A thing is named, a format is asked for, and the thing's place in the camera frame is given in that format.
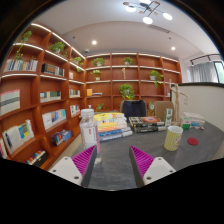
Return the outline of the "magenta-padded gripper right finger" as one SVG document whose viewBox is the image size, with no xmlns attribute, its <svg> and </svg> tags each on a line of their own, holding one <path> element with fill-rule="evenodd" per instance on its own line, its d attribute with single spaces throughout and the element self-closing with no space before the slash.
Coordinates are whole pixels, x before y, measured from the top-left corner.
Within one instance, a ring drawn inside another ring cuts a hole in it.
<svg viewBox="0 0 224 224">
<path fill-rule="evenodd" d="M 137 187 L 143 187 L 175 172 L 163 157 L 152 157 L 133 145 L 129 146 L 129 156 Z"/>
</svg>

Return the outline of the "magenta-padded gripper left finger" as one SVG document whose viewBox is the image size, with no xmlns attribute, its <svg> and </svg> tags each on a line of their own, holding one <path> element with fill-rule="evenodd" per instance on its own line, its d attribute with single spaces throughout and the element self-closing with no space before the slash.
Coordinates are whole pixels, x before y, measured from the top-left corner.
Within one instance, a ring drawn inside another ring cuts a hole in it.
<svg viewBox="0 0 224 224">
<path fill-rule="evenodd" d="M 50 173 L 82 187 L 87 187 L 92 175 L 97 147 L 91 146 L 74 157 L 63 157 Z"/>
</svg>

